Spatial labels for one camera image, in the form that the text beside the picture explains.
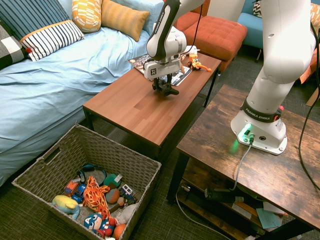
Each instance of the blue bedsheet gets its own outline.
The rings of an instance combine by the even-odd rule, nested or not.
[[[85,39],[32,62],[0,70],[0,186],[84,119],[82,105],[147,52],[139,42],[102,27]]]

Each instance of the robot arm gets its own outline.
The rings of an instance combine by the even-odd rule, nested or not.
[[[287,146],[280,106],[305,72],[315,49],[310,30],[310,0],[261,0],[263,67],[231,129],[240,143],[279,155]]]
[[[144,64],[144,76],[154,80],[154,90],[177,95],[179,92],[171,87],[172,73],[180,70],[180,54],[187,47],[187,39],[183,32],[173,24],[182,15],[201,6],[205,0],[166,0],[159,18],[153,28],[146,49],[152,58]],[[159,78],[167,75],[167,82],[160,82]]]

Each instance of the magazine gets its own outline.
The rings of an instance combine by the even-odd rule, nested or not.
[[[134,66],[140,73],[145,74],[144,64],[148,59],[150,59],[150,56],[148,54],[145,54],[145,55],[141,55],[141,56],[129,59],[128,62],[132,66]],[[183,66],[183,68],[184,68],[184,73],[181,70],[172,73],[171,85],[178,86],[192,71],[192,69],[187,66]],[[159,77],[159,79],[167,81],[168,78],[167,76],[162,76],[162,77]]]

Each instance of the rustic wooden table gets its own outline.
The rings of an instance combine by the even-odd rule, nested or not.
[[[239,112],[247,95],[224,85],[180,141],[177,146],[180,154],[167,195],[170,203],[175,200],[182,178],[202,191],[206,184],[215,181],[215,175],[223,175],[228,181],[234,182],[238,165],[248,146],[238,143],[230,122]],[[286,124],[288,137],[285,151],[276,156],[252,148],[244,159],[238,176],[238,185],[295,217],[295,220],[266,233],[259,237],[259,240],[286,240],[312,229],[320,229],[320,191],[305,173],[298,153],[305,118],[286,110],[281,117]],[[319,123],[308,121],[301,151],[307,169],[315,182],[320,184]],[[191,168],[193,173],[191,174],[190,170],[185,173],[186,168]],[[211,219],[203,209],[196,209],[195,204],[190,203],[189,207],[202,213],[208,220]],[[255,209],[252,210],[252,217],[257,218],[256,212],[254,216]],[[213,219],[211,222],[221,224],[219,220]],[[228,232],[229,227],[224,225],[222,229]],[[235,239],[246,237],[234,228],[229,232],[229,236]]]
[[[90,114],[99,116],[154,146],[154,156],[149,157],[158,159],[168,134],[195,98],[201,96],[206,100],[205,105],[208,102],[221,60],[201,53],[198,56],[212,72],[193,70],[179,86],[173,87],[179,91],[178,95],[161,95],[153,90],[151,81],[135,68],[131,69],[83,105],[89,128],[94,129]],[[187,62],[186,57],[182,63],[186,66]],[[200,91],[211,77],[209,93],[204,96]]]

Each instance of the box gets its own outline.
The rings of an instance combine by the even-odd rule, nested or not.
[[[89,239],[102,240],[83,223],[73,220],[71,215],[51,204],[56,195],[64,193],[70,179],[74,179],[82,166],[88,163],[102,166],[107,173],[121,174],[122,182],[142,193],[120,238],[127,240],[152,197],[161,168],[161,163],[155,160],[76,124],[12,184],[38,199],[45,209]]]

